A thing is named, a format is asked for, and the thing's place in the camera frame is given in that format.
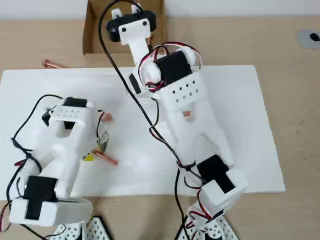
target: wooden table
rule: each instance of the wooden table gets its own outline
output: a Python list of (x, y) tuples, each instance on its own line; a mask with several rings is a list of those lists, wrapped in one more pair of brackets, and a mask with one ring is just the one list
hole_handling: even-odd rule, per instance
[[(320, 17), (168, 20), (168, 39), (196, 47), (206, 65), (257, 69), (287, 192), (241, 197), (227, 218), (243, 240), (319, 239), (320, 50), (302, 49), (296, 41), (299, 29), (320, 32), (319, 23)], [(83, 26), (82, 20), (0, 22), (0, 70), (40, 68), (45, 58), (92, 67), (96, 63), (88, 64), (81, 51)], [(181, 197), (185, 208), (194, 200)], [(172, 240), (181, 224), (173, 196), (92, 201), (117, 240)], [(36, 239), (19, 226), (1, 235), (22, 238)]]

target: white wall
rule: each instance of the white wall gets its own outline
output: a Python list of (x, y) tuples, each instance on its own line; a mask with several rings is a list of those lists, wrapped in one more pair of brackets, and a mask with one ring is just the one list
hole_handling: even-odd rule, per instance
[(320, 14), (320, 0), (165, 0), (171, 17)]
[[(320, 0), (165, 1), (170, 17), (320, 14)], [(0, 20), (79, 19), (86, 14), (86, 7), (87, 0), (0, 0)]]

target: white wire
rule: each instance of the white wire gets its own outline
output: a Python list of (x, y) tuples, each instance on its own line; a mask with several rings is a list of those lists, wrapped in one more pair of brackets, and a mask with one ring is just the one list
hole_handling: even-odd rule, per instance
[[(181, 43), (181, 44), (166, 43), (166, 44), (163, 44), (163, 46), (187, 47), (187, 46), (184, 45), (183, 43)], [(195, 54), (198, 56), (198, 58), (199, 58), (199, 60), (200, 60), (200, 69), (202, 69), (203, 60), (202, 60), (201, 54), (200, 54), (198, 51), (194, 50), (194, 49), (192, 49), (192, 50), (193, 50), (193, 51), (195, 52)]]

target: black component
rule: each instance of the black component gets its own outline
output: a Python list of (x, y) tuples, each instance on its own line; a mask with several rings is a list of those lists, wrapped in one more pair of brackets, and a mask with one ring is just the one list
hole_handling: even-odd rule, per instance
[(87, 102), (87, 99), (67, 97), (63, 106), (85, 108), (87, 106)]
[(211, 238), (211, 237), (209, 237), (209, 235), (206, 233), (206, 234), (204, 235), (204, 239), (205, 239), (205, 240), (222, 240), (223, 238), (222, 238), (222, 236), (220, 236), (219, 238)]
[(42, 121), (44, 122), (44, 124), (48, 127), (49, 126), (49, 119), (50, 119), (50, 114), (49, 111), (46, 111), (43, 115), (42, 115)]
[(74, 121), (64, 121), (64, 128), (67, 130), (71, 130), (74, 128), (75, 126), (75, 122)]
[[(129, 24), (141, 19), (148, 19), (150, 22), (150, 31), (153, 32), (157, 28), (157, 17), (156, 15), (150, 11), (145, 10), (143, 12), (136, 12), (132, 14), (126, 14), (122, 17), (118, 17), (116, 19), (112, 19), (109, 21), (105, 27), (106, 31), (109, 33), (110, 40), (112, 42), (120, 42), (120, 34), (119, 34), (119, 27), (125, 24)], [(142, 23), (144, 26), (147, 25), (147, 22), (144, 21)]]
[(133, 89), (135, 91), (136, 94), (140, 94), (141, 93), (141, 89), (139, 87), (139, 83), (137, 81), (137, 79), (135, 78), (135, 76), (131, 73), (129, 76), (129, 80), (133, 86)]
[(235, 185), (226, 175), (229, 168), (218, 155), (213, 155), (196, 166), (201, 177), (208, 183), (215, 180), (226, 194), (235, 188)]
[(313, 40), (313, 41), (315, 41), (315, 42), (320, 42), (320, 37), (319, 37), (319, 35), (316, 34), (316, 33), (311, 33), (311, 34), (310, 34), (310, 38), (311, 38), (311, 40)]
[(28, 200), (26, 219), (39, 220), (43, 202), (58, 202), (55, 186), (58, 179), (43, 176), (29, 176), (23, 198)]
[(161, 80), (166, 85), (172, 84), (190, 74), (191, 67), (182, 51), (175, 51), (154, 61), (161, 72)]

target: black cable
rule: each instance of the black cable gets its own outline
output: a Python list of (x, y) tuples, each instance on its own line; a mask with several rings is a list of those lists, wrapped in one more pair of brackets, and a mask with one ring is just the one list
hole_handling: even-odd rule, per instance
[(25, 224), (20, 224), (22, 227), (24, 227), (25, 229), (27, 229), (30, 233), (34, 234), (35, 236), (37, 236), (38, 238), (42, 239), (42, 240), (48, 240), (47, 238), (45, 238), (44, 236), (41, 236), (39, 233), (37, 233), (36, 231), (34, 231), (33, 229), (31, 229), (30, 227), (28, 227)]
[(101, 122), (101, 119), (102, 117), (104, 116), (105, 112), (103, 111), (99, 117), (99, 121), (98, 121), (98, 125), (96, 126), (96, 131), (95, 131), (95, 134), (96, 134), (96, 137), (99, 138), (99, 133), (98, 133), (98, 130), (99, 130), (99, 125), (100, 125), (100, 122)]
[(15, 182), (15, 186), (16, 186), (16, 191), (18, 192), (19, 197), (22, 197), (20, 190), (19, 190), (19, 182), (20, 182), (20, 177), (18, 177), (18, 179)]
[(175, 197), (175, 202), (180, 210), (181, 213), (181, 219), (182, 219), (182, 228), (184, 230), (185, 236), (187, 238), (187, 240), (190, 240), (190, 237), (188, 235), (188, 231), (186, 229), (185, 226), (185, 214), (184, 211), (181, 207), (180, 201), (179, 201), (179, 197), (178, 197), (178, 182), (179, 182), (179, 177), (180, 177), (180, 169), (178, 168), (178, 171), (176, 172), (176, 177), (175, 177), (175, 182), (174, 182), (174, 197)]
[(64, 230), (63, 230), (62, 232), (60, 232), (60, 233), (58, 233), (58, 234), (47, 235), (47, 236), (45, 236), (45, 238), (56, 237), (56, 236), (59, 236), (59, 235), (63, 234), (63, 233), (66, 231), (67, 226), (64, 225), (64, 224), (62, 224), (62, 225), (64, 226)]
[[(181, 164), (181, 161), (178, 157), (178, 155), (176, 154), (176, 152), (174, 151), (174, 149), (164, 140), (164, 138), (161, 136), (161, 134), (158, 132), (158, 130), (155, 128), (154, 124), (151, 122), (149, 116), (147, 115), (146, 111), (144, 110), (144, 108), (142, 107), (142, 105), (140, 104), (140, 102), (138, 101), (138, 99), (136, 98), (136, 96), (133, 94), (133, 92), (130, 90), (124, 76), (122, 75), (122, 73), (120, 72), (117, 64), (115, 63), (115, 61), (113, 60), (112, 56), (110, 55), (109, 51), (107, 50), (107, 47), (104, 43), (104, 40), (103, 40), (103, 37), (102, 37), (102, 24), (103, 24), (103, 20), (108, 12), (108, 10), (113, 6), (115, 5), (116, 3), (120, 2), (119, 0), (118, 1), (113, 1), (111, 2), (102, 12), (101, 14), (101, 17), (99, 19), (99, 24), (98, 24), (98, 37), (99, 37), (99, 41), (100, 41), (100, 44), (101, 44), (101, 47), (105, 53), (105, 55), (108, 57), (110, 63), (112, 64), (113, 68), (115, 69), (116, 73), (119, 75), (124, 87), (126, 88), (127, 92), (129, 93), (129, 95), (132, 97), (132, 99), (135, 101), (135, 103), (137, 104), (137, 106), (140, 108), (142, 114), (144, 115), (145, 119), (147, 120), (147, 122), (149, 123), (149, 125), (151, 126), (150, 129), (154, 130), (154, 132), (156, 133), (156, 135), (161, 139), (163, 140), (162, 143), (164, 143), (167, 148), (173, 153), (173, 155), (175, 156), (175, 158), (177, 159), (177, 163), (179, 165), (179, 167), (181, 168), (185, 168), (185, 169), (191, 169), (192, 166), (194, 166), (194, 164), (189, 165), (189, 166), (183, 166)], [(124, 0), (124, 1), (121, 1), (121, 2), (127, 2), (127, 3), (131, 3), (135, 6), (138, 6), (135, 2), (133, 1), (130, 1), (130, 0)], [(179, 202), (179, 198), (178, 198), (178, 181), (179, 181), (179, 176), (180, 176), (180, 170), (178, 169), (177, 171), (177, 175), (176, 175), (176, 180), (175, 180), (175, 184), (174, 184), (174, 196), (175, 196), (175, 200), (176, 200), (176, 203), (178, 205), (178, 208), (181, 212), (181, 217), (182, 217), (182, 222), (184, 223), (184, 212), (181, 208), (181, 205), (180, 205), (180, 202)], [(187, 240), (190, 240), (189, 236), (188, 236), (188, 232), (187, 232), (187, 229), (186, 229), (186, 226), (184, 226), (183, 224), (183, 230), (186, 234), (186, 237), (187, 237)]]
[(54, 94), (45, 94), (42, 97), (40, 97), (38, 99), (38, 101), (36, 102), (36, 104), (34, 105), (31, 113), (29, 114), (29, 116), (27, 117), (27, 119), (24, 121), (24, 123), (21, 125), (21, 127), (19, 127), (18, 131), (16, 131), (16, 133), (13, 136), (13, 139), (15, 139), (18, 135), (18, 133), (21, 131), (21, 129), (27, 124), (27, 122), (30, 120), (30, 118), (32, 117), (32, 115), (34, 114), (37, 106), (39, 105), (39, 103), (41, 102), (42, 99), (46, 98), (46, 97), (54, 97), (54, 98), (58, 98), (58, 99), (62, 99), (62, 97), (54, 95)]
[[(143, 11), (143, 9), (135, 2), (133, 1), (130, 1), (130, 0), (122, 0), (122, 1), (113, 1), (111, 2), (105, 9), (104, 11), (102, 12), (102, 15), (100, 17), (100, 20), (99, 20), (99, 25), (98, 25), (98, 36), (99, 36), (99, 41), (100, 41), (100, 44), (103, 48), (103, 51), (104, 53), (106, 54), (106, 56), (108, 57), (109, 61), (111, 62), (113, 68), (115, 69), (116, 73), (119, 75), (122, 83), (124, 84), (124, 87), (126, 88), (127, 92), (129, 93), (129, 95), (132, 97), (132, 99), (135, 101), (135, 103), (138, 105), (138, 107), (140, 108), (142, 114), (144, 115), (145, 119), (147, 120), (147, 122), (149, 123), (150, 126), (153, 125), (153, 123), (151, 122), (149, 116), (147, 115), (146, 111), (144, 110), (144, 108), (142, 107), (142, 105), (140, 104), (140, 102), (138, 101), (138, 99), (136, 98), (136, 96), (133, 94), (133, 92), (130, 90), (124, 76), (122, 75), (122, 73), (120, 72), (117, 64), (115, 63), (115, 61), (113, 60), (112, 56), (110, 55), (109, 51), (107, 50), (107, 47), (104, 43), (104, 40), (103, 40), (103, 37), (102, 37), (102, 23), (103, 23), (103, 20), (108, 12), (108, 10), (116, 3), (118, 2), (127, 2), (127, 3), (131, 3), (135, 6), (137, 6), (139, 8), (140, 11)], [(161, 134), (158, 132), (158, 130), (153, 127), (152, 128), (154, 130), (154, 132), (157, 134), (157, 136), (164, 140), (164, 138), (161, 136)], [(174, 149), (167, 143), (167, 142), (164, 142), (164, 144), (167, 146), (167, 148), (173, 153), (173, 155), (175, 156), (175, 158), (177, 159), (178, 163), (180, 164), (180, 167), (184, 167), (182, 164), (181, 164), (181, 161), (178, 157), (178, 155), (176, 154), (176, 152), (174, 151)]]
[(184, 180), (184, 184), (185, 184), (188, 188), (190, 188), (190, 189), (195, 189), (195, 190), (200, 190), (200, 189), (201, 189), (201, 186), (190, 186), (190, 185), (187, 183), (187, 181), (186, 181), (186, 177), (184, 177), (183, 180)]
[[(42, 97), (40, 97), (38, 99), (38, 101), (36, 102), (36, 104), (34, 105), (31, 113), (29, 114), (29, 116), (27, 117), (27, 119), (24, 121), (24, 123), (19, 127), (19, 129), (16, 131), (16, 133), (14, 134), (14, 136), (11, 138), (12, 140), (12, 143), (13, 145), (20, 149), (24, 154), (25, 154), (25, 159), (24, 159), (24, 162), (17, 168), (17, 170), (15, 171), (15, 173), (13, 174), (10, 182), (8, 183), (7, 185), (7, 188), (6, 188), (6, 192), (5, 192), (5, 195), (6, 195), (6, 200), (7, 200), (7, 204), (5, 205), (5, 207), (9, 207), (9, 210), (11, 211), (11, 203), (12, 203), (12, 200), (10, 199), (10, 189), (12, 187), (12, 184), (14, 183), (14, 181), (16, 180), (19, 172), (21, 171), (21, 169), (25, 166), (26, 162), (31, 159), (34, 161), (34, 163), (36, 164), (36, 166), (38, 167), (38, 170), (39, 172), (41, 173), (42, 172), (42, 167), (41, 167), (41, 164), (39, 163), (39, 161), (37, 159), (35, 159), (32, 154), (30, 152), (32, 152), (31, 149), (28, 149), (28, 148), (24, 148), (20, 145), (20, 143), (16, 140), (19, 132), (22, 130), (22, 128), (28, 123), (28, 121), (30, 120), (30, 118), (32, 117), (32, 115), (34, 114), (37, 106), (39, 105), (39, 103), (41, 102), (42, 99), (46, 98), (46, 97), (54, 97), (54, 98), (58, 98), (58, 99), (63, 99), (62, 97), (60, 96), (57, 96), (57, 95), (54, 95), (54, 94), (45, 94), (43, 95)], [(17, 180), (17, 183), (16, 183), (16, 187), (17, 187), (17, 191), (18, 191), (18, 194), (20, 194), (19, 192), (19, 188), (18, 188), (18, 184), (20, 181), (20, 178), (19, 180)], [(9, 223), (8, 227), (5, 229), (5, 231), (7, 231), (11, 226), (11, 223)], [(28, 231), (30, 231), (31, 233), (33, 233), (34, 235), (36, 235), (37, 237), (43, 239), (43, 240), (47, 240), (46, 238), (44, 238), (43, 236), (39, 235), (38, 233), (36, 233), (34, 230), (32, 230), (31, 228), (29, 228), (28, 226), (24, 225), (24, 224), (21, 224), (21, 226), (23, 226), (24, 228), (26, 228)]]

